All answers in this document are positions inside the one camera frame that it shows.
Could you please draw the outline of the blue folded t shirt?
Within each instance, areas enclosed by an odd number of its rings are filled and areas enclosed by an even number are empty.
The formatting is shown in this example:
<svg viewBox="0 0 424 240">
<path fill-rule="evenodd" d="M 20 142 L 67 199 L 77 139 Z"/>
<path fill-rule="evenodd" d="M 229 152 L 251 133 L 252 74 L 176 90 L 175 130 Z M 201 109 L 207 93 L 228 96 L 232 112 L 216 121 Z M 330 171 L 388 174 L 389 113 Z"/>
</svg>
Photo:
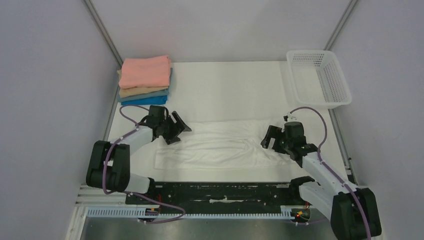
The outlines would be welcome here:
<svg viewBox="0 0 424 240">
<path fill-rule="evenodd" d="M 142 98 L 142 99 L 136 99 L 136 100 L 128 100 L 123 101 L 121 103 L 122 106 L 127 105 L 164 105 L 168 100 L 168 96 L 154 96 L 154 97 L 148 97 L 148 98 Z"/>
</svg>

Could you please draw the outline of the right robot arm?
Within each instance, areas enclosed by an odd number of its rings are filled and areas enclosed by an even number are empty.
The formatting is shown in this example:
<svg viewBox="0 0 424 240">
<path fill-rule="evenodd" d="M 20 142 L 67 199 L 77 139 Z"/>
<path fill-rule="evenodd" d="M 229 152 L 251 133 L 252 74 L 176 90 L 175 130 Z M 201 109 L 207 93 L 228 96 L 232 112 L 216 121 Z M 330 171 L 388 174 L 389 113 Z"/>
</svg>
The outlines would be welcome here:
<svg viewBox="0 0 424 240">
<path fill-rule="evenodd" d="M 308 143 L 301 122 L 292 121 L 284 127 L 270 125 L 260 145 L 286 154 L 308 177 L 292 179 L 289 199 L 295 204 L 312 204 L 330 222 L 338 240 L 362 240 L 380 236 L 383 232 L 376 196 L 367 187 L 361 188 L 342 178 L 322 159 L 320 150 Z"/>
</svg>

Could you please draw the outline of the white plastic basket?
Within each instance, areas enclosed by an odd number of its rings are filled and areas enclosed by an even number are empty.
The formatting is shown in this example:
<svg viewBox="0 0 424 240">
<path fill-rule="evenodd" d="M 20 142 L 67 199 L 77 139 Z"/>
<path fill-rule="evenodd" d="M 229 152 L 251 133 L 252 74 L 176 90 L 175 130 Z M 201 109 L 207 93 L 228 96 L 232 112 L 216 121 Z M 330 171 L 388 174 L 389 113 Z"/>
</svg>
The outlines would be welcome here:
<svg viewBox="0 0 424 240">
<path fill-rule="evenodd" d="M 336 55 L 329 50 L 290 50 L 287 70 L 294 99 L 313 108 L 351 104 L 352 96 Z"/>
</svg>

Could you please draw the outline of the white t shirt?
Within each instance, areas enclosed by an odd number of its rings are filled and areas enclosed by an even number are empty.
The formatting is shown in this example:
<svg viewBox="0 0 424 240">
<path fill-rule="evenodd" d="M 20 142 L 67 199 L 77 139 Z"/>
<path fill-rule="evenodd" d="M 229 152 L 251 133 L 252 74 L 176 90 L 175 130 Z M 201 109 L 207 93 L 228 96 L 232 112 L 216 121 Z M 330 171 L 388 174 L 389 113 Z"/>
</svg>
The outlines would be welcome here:
<svg viewBox="0 0 424 240">
<path fill-rule="evenodd" d="M 161 170 L 253 169 L 290 164 L 290 158 L 261 146 L 270 125 L 281 127 L 277 118 L 190 122 L 192 129 L 180 141 L 156 148 L 154 167 Z"/>
</svg>

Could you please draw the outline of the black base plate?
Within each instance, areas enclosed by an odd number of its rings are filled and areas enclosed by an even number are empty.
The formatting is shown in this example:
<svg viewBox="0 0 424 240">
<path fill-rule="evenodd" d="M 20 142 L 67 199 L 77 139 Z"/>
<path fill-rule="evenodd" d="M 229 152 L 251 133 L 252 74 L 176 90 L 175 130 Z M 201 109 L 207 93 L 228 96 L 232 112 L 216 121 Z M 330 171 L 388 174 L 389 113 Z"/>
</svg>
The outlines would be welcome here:
<svg viewBox="0 0 424 240">
<path fill-rule="evenodd" d="M 311 211 L 289 182 L 157 181 L 145 196 L 186 214 L 277 214 L 281 206 L 293 207 L 292 215 Z"/>
</svg>

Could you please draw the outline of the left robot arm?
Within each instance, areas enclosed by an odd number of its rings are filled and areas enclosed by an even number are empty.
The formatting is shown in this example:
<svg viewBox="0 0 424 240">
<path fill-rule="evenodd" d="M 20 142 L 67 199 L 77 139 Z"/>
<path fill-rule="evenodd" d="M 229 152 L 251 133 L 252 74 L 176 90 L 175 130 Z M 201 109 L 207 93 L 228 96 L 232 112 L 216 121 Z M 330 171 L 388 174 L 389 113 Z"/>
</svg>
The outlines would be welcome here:
<svg viewBox="0 0 424 240">
<path fill-rule="evenodd" d="M 131 119 L 133 128 L 113 141 L 94 143 L 85 182 L 89 187 L 102 189 L 105 194 L 137 193 L 144 204 L 152 204 L 157 191 L 151 187 L 152 178 L 131 172 L 131 156 L 143 146 L 163 138 L 167 145 L 179 142 L 179 135 L 191 128 L 176 111 L 160 105 L 147 108 L 140 120 Z"/>
</svg>

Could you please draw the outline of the pink folded t shirt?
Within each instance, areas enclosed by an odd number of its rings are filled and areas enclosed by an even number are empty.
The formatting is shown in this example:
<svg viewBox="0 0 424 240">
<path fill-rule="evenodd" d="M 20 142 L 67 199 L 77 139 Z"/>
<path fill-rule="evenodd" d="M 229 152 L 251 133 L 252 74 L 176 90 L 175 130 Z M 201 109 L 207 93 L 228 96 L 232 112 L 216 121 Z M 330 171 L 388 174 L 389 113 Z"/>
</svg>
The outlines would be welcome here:
<svg viewBox="0 0 424 240">
<path fill-rule="evenodd" d="M 138 87 L 168 87 L 171 60 L 168 55 L 151 58 L 126 58 L 118 85 L 121 89 Z"/>
</svg>

